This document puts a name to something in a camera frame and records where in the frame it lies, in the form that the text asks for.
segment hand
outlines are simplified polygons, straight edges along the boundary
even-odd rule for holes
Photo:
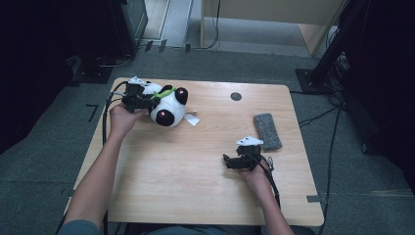
[[[269,169],[265,160],[261,160],[260,163],[265,167],[265,169]],[[261,192],[269,191],[272,193],[271,183],[260,165],[257,165],[252,171],[242,169],[239,172],[247,181],[248,186],[254,191],[257,197],[261,194]]]
[[[115,135],[124,138],[125,135],[134,126],[135,121],[142,117],[147,110],[140,110],[138,112],[130,113],[125,109],[125,105],[120,103],[110,110],[111,115],[111,132],[110,135]]]

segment black electronic device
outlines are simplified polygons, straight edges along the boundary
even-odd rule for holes
[[[280,193],[278,192],[277,186],[275,185],[274,178],[272,177],[272,170],[274,170],[274,165],[272,158],[264,157],[260,151],[260,145],[263,144],[262,140],[255,139],[251,136],[247,136],[236,142],[239,146],[236,150],[238,157],[230,158],[229,156],[223,154],[223,160],[226,163],[226,167],[232,169],[248,169],[254,170],[258,165],[263,169],[266,177],[269,180],[269,183],[272,186],[274,191],[275,200],[278,203],[278,206],[281,208],[280,203]],[[268,168],[262,165],[261,161],[265,160],[268,165]]]
[[[141,82],[139,78],[133,77],[126,83],[121,102],[131,113],[137,109],[153,109],[161,100],[159,97],[153,97],[153,94],[143,94],[145,87]]]

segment person's arm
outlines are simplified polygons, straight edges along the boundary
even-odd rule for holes
[[[264,160],[261,163],[268,168]],[[241,170],[240,172],[260,202],[267,234],[294,235],[293,230],[278,207],[274,193],[272,192],[271,183],[266,177],[265,172],[263,172],[263,169],[257,165],[253,171]]]
[[[111,111],[111,131],[94,164],[77,186],[69,204],[64,224],[83,219],[99,228],[110,204],[115,180],[116,163],[121,143],[135,121],[145,110],[129,113],[122,104]]]

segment person's left hand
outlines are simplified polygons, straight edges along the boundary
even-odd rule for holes
[[[130,113],[125,109],[125,105],[120,103],[110,110],[111,115],[111,135],[125,137],[128,131],[134,126],[135,121],[147,112],[146,109]]]

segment small white object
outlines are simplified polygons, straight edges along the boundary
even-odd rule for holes
[[[143,81],[142,79],[138,78],[137,76],[131,77],[128,80],[129,84],[138,84],[138,85],[145,85],[146,82]]]
[[[120,92],[120,91],[113,91],[113,93],[114,93],[115,95],[125,96],[125,94],[124,94],[124,93],[122,93],[122,92]]]
[[[247,137],[240,139],[236,142],[237,145],[241,146],[250,146],[250,145],[261,145],[263,144],[262,140],[258,140],[256,138],[251,137],[250,135],[247,135]]]
[[[184,116],[185,119],[187,119],[187,121],[189,121],[193,126],[197,125],[200,121],[200,119],[198,117],[194,117],[193,115],[185,115]]]

